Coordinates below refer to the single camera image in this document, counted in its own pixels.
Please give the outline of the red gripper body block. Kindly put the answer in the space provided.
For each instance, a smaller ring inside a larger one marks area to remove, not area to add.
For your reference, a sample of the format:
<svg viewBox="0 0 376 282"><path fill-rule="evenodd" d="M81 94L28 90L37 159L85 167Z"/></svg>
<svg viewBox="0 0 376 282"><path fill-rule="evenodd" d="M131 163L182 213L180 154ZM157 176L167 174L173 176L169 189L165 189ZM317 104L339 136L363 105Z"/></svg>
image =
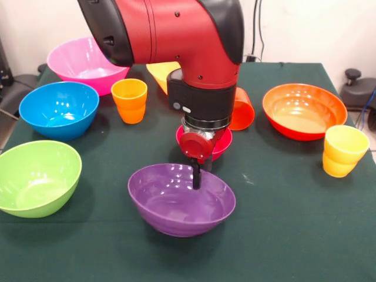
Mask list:
<svg viewBox="0 0 376 282"><path fill-rule="evenodd" d="M201 165L210 155L215 161L228 149L228 129L200 132L180 126L179 146L187 157L197 159Z"/></svg>

